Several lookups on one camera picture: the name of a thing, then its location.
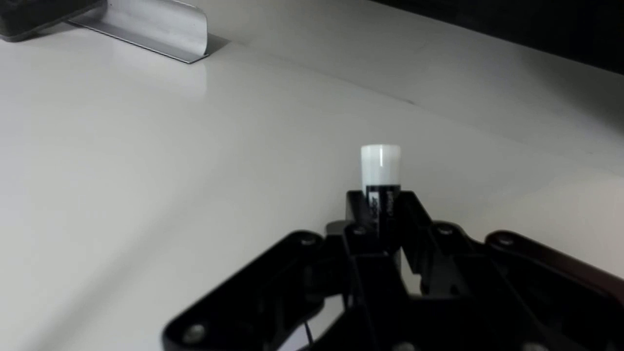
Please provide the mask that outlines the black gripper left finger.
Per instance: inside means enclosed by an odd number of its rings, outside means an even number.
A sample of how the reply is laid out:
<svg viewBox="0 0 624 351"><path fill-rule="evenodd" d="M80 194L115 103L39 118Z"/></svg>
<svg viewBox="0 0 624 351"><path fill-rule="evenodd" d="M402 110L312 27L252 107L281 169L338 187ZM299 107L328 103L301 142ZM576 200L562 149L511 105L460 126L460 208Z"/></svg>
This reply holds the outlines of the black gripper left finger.
<svg viewBox="0 0 624 351"><path fill-rule="evenodd" d="M172 317L162 351L277 351L328 296L349 288L343 231L365 218L365 192L349 190L347 208L351 218L330 222L326 235L283 235Z"/></svg>

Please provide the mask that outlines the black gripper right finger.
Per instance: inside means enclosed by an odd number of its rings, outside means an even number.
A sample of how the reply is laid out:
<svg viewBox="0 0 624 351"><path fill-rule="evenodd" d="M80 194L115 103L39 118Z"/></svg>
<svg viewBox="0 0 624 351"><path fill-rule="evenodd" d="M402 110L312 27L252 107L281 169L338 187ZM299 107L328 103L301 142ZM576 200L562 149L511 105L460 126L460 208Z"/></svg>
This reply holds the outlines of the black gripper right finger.
<svg viewBox="0 0 624 351"><path fill-rule="evenodd" d="M624 351L620 276L511 229L478 241L433 220L412 190L394 220L421 292L472 307L484 351Z"/></svg>

